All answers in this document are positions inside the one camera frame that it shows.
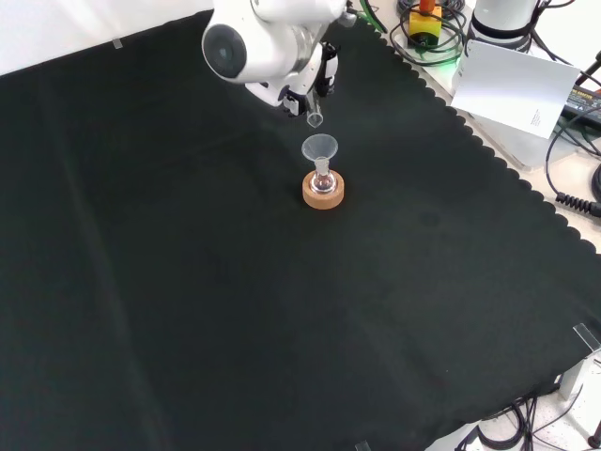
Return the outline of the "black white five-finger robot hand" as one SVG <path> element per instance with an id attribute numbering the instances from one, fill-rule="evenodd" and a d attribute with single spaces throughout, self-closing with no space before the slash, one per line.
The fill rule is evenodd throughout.
<path id="1" fill-rule="evenodd" d="M 300 71 L 245 87 L 262 102 L 281 107 L 290 117 L 305 117 L 317 128 L 323 122 L 320 101 L 333 93 L 337 70 L 338 49 L 322 41 Z"/>

